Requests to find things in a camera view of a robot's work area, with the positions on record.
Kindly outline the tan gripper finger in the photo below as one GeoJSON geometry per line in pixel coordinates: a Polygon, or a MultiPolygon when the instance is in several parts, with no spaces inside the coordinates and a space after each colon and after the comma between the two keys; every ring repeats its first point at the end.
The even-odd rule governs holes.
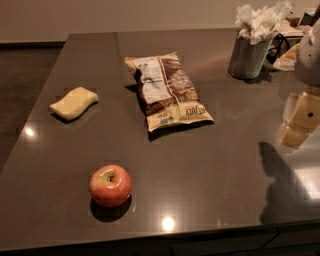
{"type": "Polygon", "coordinates": [[[291,93],[283,112],[279,142],[299,148],[320,125],[320,88],[309,87],[300,94],[291,93]]]}

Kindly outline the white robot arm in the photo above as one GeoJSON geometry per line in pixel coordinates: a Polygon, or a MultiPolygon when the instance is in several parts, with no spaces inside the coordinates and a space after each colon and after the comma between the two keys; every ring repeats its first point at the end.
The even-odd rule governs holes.
{"type": "Polygon", "coordinates": [[[320,125],[320,20],[300,41],[295,73],[308,88],[288,97],[279,142],[297,149],[320,125]]]}

